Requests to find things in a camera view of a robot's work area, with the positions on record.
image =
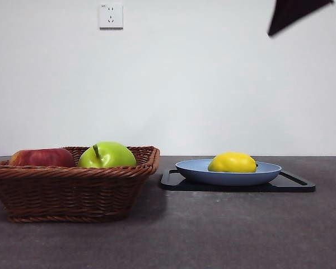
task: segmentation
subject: electrical outlet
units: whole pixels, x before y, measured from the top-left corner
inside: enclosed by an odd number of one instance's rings
[[[107,3],[99,7],[100,29],[123,28],[123,4]]]

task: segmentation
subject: wicker basket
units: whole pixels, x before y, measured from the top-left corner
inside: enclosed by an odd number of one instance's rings
[[[128,147],[137,166],[64,168],[0,162],[0,200],[12,222],[103,222],[128,216],[146,179],[158,168],[159,149]],[[88,147],[65,147],[77,163]]]

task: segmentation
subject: blue plate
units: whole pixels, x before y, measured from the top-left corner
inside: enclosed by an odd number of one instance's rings
[[[208,171],[212,159],[188,160],[176,163],[178,172],[186,179],[200,183],[224,186],[251,186],[268,183],[278,176],[281,166],[257,161],[253,173],[226,173]]]

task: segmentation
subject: table surface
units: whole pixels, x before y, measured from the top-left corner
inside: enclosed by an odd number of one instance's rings
[[[15,224],[0,202],[0,269],[336,268],[336,157],[254,157],[315,183],[312,193],[159,188],[165,169],[207,157],[161,156],[122,221]]]

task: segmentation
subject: black tray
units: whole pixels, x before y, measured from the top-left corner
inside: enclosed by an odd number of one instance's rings
[[[169,191],[206,191],[206,192],[314,192],[315,184],[287,171],[266,184],[254,186],[220,186],[189,181],[176,169],[164,171],[160,182],[162,189]]]

